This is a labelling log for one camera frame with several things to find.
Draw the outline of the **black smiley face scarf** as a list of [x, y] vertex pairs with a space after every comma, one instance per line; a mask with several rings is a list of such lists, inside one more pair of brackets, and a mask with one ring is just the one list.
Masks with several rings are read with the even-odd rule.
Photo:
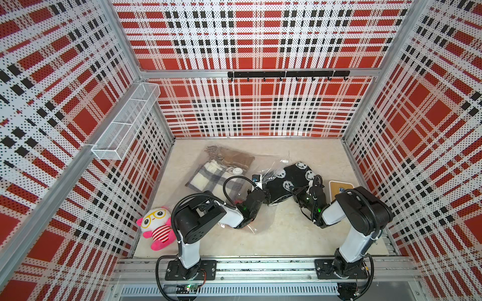
[[268, 177], [263, 188], [269, 194], [268, 205], [283, 202], [292, 196], [293, 189], [316, 185], [323, 188], [323, 178], [304, 162], [278, 169]]

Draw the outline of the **clear plastic vacuum bag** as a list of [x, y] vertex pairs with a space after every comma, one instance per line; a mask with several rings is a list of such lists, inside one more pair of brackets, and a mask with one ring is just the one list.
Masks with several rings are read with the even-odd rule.
[[[168, 170], [164, 173], [164, 180], [166, 181], [158, 190], [156, 196], [156, 204], [166, 206], [168, 209], [174, 209], [174, 206], [183, 197], [194, 194], [190, 188], [187, 188], [188, 180], [194, 175], [197, 169], [210, 160], [205, 149], [209, 145], [218, 145], [209, 143], [203, 149], [192, 156], [184, 153], [179, 161], [172, 161], [168, 164]], [[252, 175], [262, 174], [262, 184], [265, 184], [268, 177], [278, 169], [288, 166], [289, 161], [280, 156], [253, 154], [243, 150], [234, 149], [223, 146], [229, 149], [251, 154], [256, 157], [255, 161], [250, 166], [243, 176], [232, 176], [228, 178], [223, 184], [223, 192], [227, 197], [226, 203], [235, 206], [236, 200], [245, 201], [247, 195], [254, 190], [252, 187]], [[263, 204], [256, 217], [256, 219], [247, 227], [244, 228], [246, 232], [258, 234], [267, 231], [274, 222], [276, 215], [276, 207], [268, 204]]]

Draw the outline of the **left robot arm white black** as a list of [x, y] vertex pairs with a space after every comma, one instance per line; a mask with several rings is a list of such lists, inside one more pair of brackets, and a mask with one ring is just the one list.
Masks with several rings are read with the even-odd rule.
[[268, 194], [256, 188], [247, 199], [229, 205], [212, 192], [195, 193], [181, 199], [171, 213], [171, 226], [178, 242], [178, 260], [185, 270], [197, 269], [200, 259], [200, 240], [217, 224], [234, 229], [250, 225], [257, 217]]

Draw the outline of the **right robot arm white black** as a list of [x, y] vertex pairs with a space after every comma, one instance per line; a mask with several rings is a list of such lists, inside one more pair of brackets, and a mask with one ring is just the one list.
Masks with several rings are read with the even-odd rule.
[[320, 228], [333, 226], [345, 218], [349, 221], [348, 236], [336, 249], [332, 267], [327, 271], [339, 278], [350, 278], [364, 266], [369, 248], [394, 219], [392, 210], [361, 186], [336, 194], [331, 203], [326, 202], [320, 186], [292, 188], [291, 193], [300, 208], [310, 210], [308, 219]]

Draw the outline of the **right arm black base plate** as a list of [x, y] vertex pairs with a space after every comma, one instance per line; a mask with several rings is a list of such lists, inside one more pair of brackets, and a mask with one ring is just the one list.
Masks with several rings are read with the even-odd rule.
[[365, 280], [369, 276], [362, 259], [353, 263], [347, 263], [342, 258], [317, 259], [315, 260], [315, 272], [320, 280]]

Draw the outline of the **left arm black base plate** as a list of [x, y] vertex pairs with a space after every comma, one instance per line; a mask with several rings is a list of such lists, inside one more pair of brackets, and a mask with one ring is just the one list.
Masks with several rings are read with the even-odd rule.
[[179, 260], [172, 260], [168, 263], [164, 279], [167, 281], [215, 280], [217, 263], [216, 260], [200, 260], [193, 267], [185, 268]]

